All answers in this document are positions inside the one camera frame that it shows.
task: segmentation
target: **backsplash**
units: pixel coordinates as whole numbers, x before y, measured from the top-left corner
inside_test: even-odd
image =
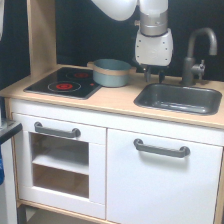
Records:
[[[91,1],[56,0],[58,63],[86,66],[88,61],[114,58],[133,62],[139,10],[127,21],[108,18]],[[169,0],[169,27],[174,54],[167,75],[181,76],[191,32],[203,27],[214,30],[218,55],[208,56],[208,37],[198,37],[197,62],[205,59],[204,79],[224,81],[224,1]]]

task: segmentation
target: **cabinet door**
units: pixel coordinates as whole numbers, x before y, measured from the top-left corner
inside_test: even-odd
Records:
[[[133,144],[179,150],[175,158]],[[122,224],[212,224],[222,148],[138,133],[108,131],[107,219]]]
[[[13,117],[23,125],[15,136],[19,198],[105,219],[106,129]]]

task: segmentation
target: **pot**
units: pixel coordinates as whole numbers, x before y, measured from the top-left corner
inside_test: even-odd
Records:
[[[99,59],[89,62],[87,67],[93,69],[93,80],[105,87],[125,86],[129,74],[136,73],[136,68],[124,61],[114,59]]]

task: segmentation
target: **stovetop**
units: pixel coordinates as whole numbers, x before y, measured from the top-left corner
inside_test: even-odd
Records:
[[[34,83],[25,92],[88,99],[101,86],[93,81],[93,71],[87,69],[61,68]]]

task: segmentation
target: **sink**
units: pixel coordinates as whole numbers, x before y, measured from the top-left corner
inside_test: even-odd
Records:
[[[222,94],[212,89],[150,84],[134,103],[146,108],[212,115],[218,112],[221,98]]]

